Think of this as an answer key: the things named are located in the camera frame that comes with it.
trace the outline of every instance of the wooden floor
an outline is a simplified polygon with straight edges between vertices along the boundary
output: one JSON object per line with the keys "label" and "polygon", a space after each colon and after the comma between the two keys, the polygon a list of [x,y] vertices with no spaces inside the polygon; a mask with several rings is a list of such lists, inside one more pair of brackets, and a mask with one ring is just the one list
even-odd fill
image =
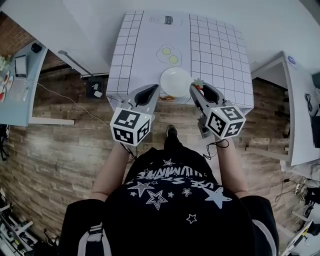
{"label": "wooden floor", "polygon": [[[93,115],[107,123],[113,111],[106,100],[88,100],[85,85],[79,76],[63,72],[47,73],[39,80],[49,89],[71,97]],[[299,219],[291,214],[300,213],[304,205],[293,192],[281,193],[285,177],[298,181],[298,176],[285,175],[278,160],[250,154],[245,147],[281,152],[288,145],[283,139],[286,117],[278,117],[275,111],[283,107],[284,92],[272,85],[254,81],[254,109],[246,116],[240,136],[234,139],[238,156],[247,176],[250,193],[270,200],[275,219],[291,231],[300,227]],[[11,157],[0,163],[0,187],[14,205],[15,213],[24,220],[34,222],[33,231],[43,237],[43,230],[59,235],[68,204],[86,199],[102,164],[114,144],[111,132],[102,122],[94,119],[69,100],[58,97],[38,86],[33,116],[74,119],[73,126],[29,125],[10,128],[7,148]],[[155,111],[151,133],[138,146],[141,155],[151,147],[163,148],[168,124],[174,124],[180,141],[187,147],[206,153],[205,141],[197,127],[198,110],[191,105],[159,103]],[[213,172],[219,176],[217,156],[211,161]],[[295,184],[286,183],[283,191],[294,190]],[[280,235],[281,249],[286,237]]]}

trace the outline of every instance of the star print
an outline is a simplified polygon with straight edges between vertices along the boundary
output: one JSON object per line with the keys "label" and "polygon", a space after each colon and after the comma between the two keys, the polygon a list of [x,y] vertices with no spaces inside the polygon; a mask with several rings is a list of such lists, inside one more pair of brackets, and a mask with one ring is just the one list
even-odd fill
{"label": "star print", "polygon": [[205,187],[202,188],[209,197],[205,199],[206,201],[214,201],[216,206],[219,207],[219,209],[222,209],[223,202],[231,201],[232,199],[229,197],[225,197],[222,193],[224,191],[224,188],[221,186],[216,191],[212,191],[210,189],[207,189]]}
{"label": "star print", "polygon": [[197,216],[196,214],[195,215],[189,214],[189,217],[186,220],[189,221],[190,224],[192,224],[192,222],[196,222],[197,221],[196,216]]}
{"label": "star print", "polygon": [[163,166],[172,166],[172,165],[175,165],[174,162],[171,162],[171,159],[172,159],[172,158],[170,158],[169,161],[163,160],[163,161],[164,161],[164,165],[163,165]]}
{"label": "star print", "polygon": [[145,190],[154,189],[154,187],[149,186],[149,184],[150,182],[142,184],[138,181],[138,185],[129,187],[128,190],[138,190],[139,197],[141,197]]}
{"label": "star print", "polygon": [[185,197],[187,198],[192,193],[190,192],[190,188],[184,188],[182,194],[184,194]]}
{"label": "star print", "polygon": [[147,190],[147,192],[150,195],[150,199],[145,203],[146,205],[148,204],[154,204],[155,208],[159,211],[160,209],[160,204],[161,203],[166,203],[168,202],[165,198],[162,196],[162,190],[159,191],[158,193],[152,193],[151,191]]}

